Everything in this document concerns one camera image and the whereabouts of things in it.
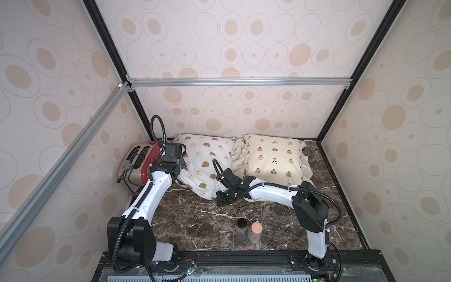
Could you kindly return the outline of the cream teddy bear pillow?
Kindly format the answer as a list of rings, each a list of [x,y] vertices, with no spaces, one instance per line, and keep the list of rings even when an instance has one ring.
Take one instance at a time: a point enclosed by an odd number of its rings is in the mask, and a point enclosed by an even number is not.
[[[232,170],[239,177],[254,176],[283,185],[311,182],[312,169],[303,153],[304,141],[248,134],[234,141]]]

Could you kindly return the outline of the white brown bear pillow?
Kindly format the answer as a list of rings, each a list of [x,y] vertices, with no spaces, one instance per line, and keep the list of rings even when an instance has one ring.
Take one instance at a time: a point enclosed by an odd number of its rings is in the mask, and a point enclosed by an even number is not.
[[[218,191],[226,188],[216,180],[216,171],[212,160],[216,159],[222,169],[243,177],[244,139],[228,139],[203,135],[179,135],[175,142],[186,146],[184,156],[187,167],[181,171],[177,180],[190,188],[196,195],[213,200]]]

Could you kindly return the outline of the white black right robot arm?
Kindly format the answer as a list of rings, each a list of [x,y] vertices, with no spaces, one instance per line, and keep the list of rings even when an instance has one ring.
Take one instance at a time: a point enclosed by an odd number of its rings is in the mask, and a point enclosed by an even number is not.
[[[308,253],[319,262],[325,259],[330,245],[330,227],[341,222],[343,211],[337,201],[319,192],[312,183],[282,185],[266,182],[254,176],[244,179],[227,171],[216,176],[225,187],[217,192],[217,204],[226,206],[240,199],[266,200],[294,210],[299,224],[307,231]]]

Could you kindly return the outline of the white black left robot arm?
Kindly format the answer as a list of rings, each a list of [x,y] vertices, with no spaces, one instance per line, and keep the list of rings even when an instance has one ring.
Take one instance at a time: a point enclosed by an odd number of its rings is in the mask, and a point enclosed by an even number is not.
[[[186,167],[184,161],[162,162],[149,167],[148,181],[131,207],[108,222],[109,257],[116,273],[152,263],[162,263],[173,269],[179,264],[177,245],[158,242],[151,223],[164,194]]]

